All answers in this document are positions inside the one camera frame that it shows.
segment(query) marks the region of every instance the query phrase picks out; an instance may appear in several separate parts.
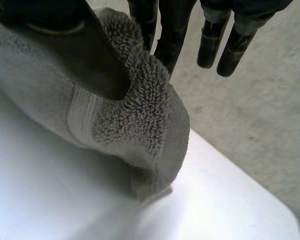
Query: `white table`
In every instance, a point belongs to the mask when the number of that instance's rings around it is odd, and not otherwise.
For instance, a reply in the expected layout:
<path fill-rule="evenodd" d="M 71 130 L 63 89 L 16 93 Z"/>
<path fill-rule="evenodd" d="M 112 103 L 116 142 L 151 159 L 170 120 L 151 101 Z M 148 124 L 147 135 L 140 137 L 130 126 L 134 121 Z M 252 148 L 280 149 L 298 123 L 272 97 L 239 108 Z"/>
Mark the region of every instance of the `white table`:
<path fill-rule="evenodd" d="M 0 240 L 300 240 L 291 211 L 194 131 L 173 189 L 135 201 L 121 161 L 71 146 L 0 94 Z"/>

